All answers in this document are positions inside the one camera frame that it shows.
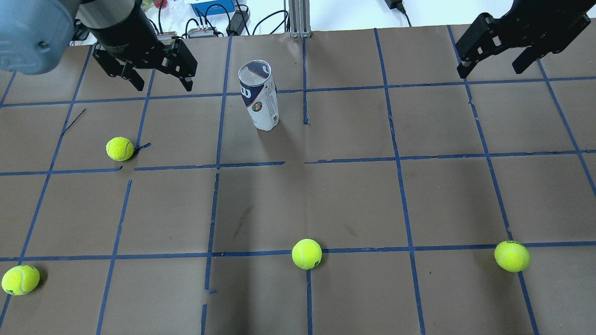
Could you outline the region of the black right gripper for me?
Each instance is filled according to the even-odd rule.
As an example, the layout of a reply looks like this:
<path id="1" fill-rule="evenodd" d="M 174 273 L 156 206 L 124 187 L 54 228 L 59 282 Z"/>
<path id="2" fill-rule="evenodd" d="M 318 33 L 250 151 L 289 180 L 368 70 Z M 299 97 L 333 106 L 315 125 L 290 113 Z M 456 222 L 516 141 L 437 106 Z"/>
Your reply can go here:
<path id="1" fill-rule="evenodd" d="M 593 0 L 515 0 L 500 18 L 480 13 L 456 42 L 457 72 L 466 79 L 477 64 L 514 47 L 524 50 L 513 61 L 522 74 L 548 53 L 558 54 L 590 25 Z"/>

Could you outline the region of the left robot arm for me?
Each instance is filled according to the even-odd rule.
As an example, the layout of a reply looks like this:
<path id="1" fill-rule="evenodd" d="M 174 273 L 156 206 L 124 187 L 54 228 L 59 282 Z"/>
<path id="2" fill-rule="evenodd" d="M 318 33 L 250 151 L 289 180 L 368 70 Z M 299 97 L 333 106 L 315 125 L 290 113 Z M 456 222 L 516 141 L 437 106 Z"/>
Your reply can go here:
<path id="1" fill-rule="evenodd" d="M 92 57 L 112 78 L 142 91 L 138 69 L 155 69 L 192 89 L 198 62 L 181 39 L 159 40 L 140 0 L 3 0 L 0 65 L 25 75 L 46 74 L 60 63 L 75 21 L 96 38 Z"/>

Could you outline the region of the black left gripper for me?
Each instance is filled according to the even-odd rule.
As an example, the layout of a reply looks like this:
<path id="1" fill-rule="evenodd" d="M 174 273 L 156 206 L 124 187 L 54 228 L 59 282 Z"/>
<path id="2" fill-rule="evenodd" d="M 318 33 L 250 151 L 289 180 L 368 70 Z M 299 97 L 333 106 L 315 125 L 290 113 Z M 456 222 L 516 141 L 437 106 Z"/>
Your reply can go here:
<path id="1" fill-rule="evenodd" d="M 126 45 L 108 50 L 107 46 L 96 43 L 92 57 L 110 77 L 121 77 L 130 82 L 137 91 L 142 91 L 144 80 L 137 69 L 155 69 L 178 78 L 185 91 L 192 90 L 192 79 L 196 75 L 198 62 L 182 39 L 171 44 Z"/>

